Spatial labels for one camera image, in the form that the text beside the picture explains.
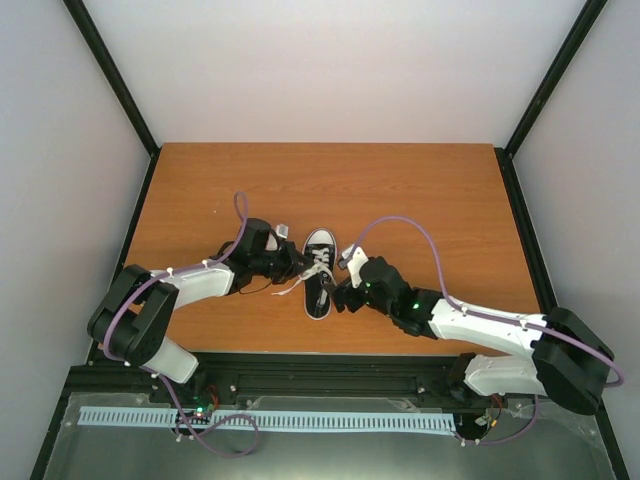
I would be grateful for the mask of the white shoelace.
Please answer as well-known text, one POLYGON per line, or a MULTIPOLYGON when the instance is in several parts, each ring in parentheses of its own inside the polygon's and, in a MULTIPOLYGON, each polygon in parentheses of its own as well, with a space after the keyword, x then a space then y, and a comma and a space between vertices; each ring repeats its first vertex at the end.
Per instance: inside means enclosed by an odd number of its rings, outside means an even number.
POLYGON ((313 244, 307 248, 313 259, 313 266, 299 274, 292 286, 285 290, 275 292, 274 296, 284 296, 303 284, 304 310, 312 320, 322 320, 331 311, 330 296, 324 290, 326 283, 334 283, 333 267, 336 259, 336 250, 328 244, 313 244))

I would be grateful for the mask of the black white canvas sneaker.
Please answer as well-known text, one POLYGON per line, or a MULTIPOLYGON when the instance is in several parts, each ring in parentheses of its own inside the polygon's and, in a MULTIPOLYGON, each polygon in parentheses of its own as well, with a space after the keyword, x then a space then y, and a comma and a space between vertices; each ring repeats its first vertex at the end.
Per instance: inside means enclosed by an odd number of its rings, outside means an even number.
POLYGON ((303 254, 324 266, 304 281, 304 308, 312 320, 323 320, 331 311, 331 300, 325 286, 334 282, 336 250, 335 237, 325 228, 312 231, 303 245, 303 254))

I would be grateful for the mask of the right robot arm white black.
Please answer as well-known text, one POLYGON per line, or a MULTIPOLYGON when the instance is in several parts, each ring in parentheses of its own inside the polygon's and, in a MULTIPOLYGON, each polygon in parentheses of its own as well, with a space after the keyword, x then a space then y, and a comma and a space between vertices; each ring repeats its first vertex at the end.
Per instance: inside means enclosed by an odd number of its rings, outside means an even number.
POLYGON ((614 356, 574 312, 555 307, 548 314, 517 314, 465 303, 411 286, 384 258, 362 250, 339 267, 348 276, 330 289, 338 311, 368 307, 407 335, 498 351, 463 360, 458 382, 473 393, 545 396, 581 415, 598 410, 614 356))

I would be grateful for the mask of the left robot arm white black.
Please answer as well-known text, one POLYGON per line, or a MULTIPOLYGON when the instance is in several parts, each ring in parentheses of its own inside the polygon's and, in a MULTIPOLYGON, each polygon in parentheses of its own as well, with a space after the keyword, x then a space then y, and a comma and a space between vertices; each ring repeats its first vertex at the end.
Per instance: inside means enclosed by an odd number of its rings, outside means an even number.
POLYGON ((87 332, 105 356, 173 381, 186 402, 201 400, 208 378, 199 361, 167 336, 175 310, 240 292, 255 276, 281 285, 313 266, 286 237, 288 227, 248 218, 216 255, 177 269, 125 267, 91 316, 87 332))

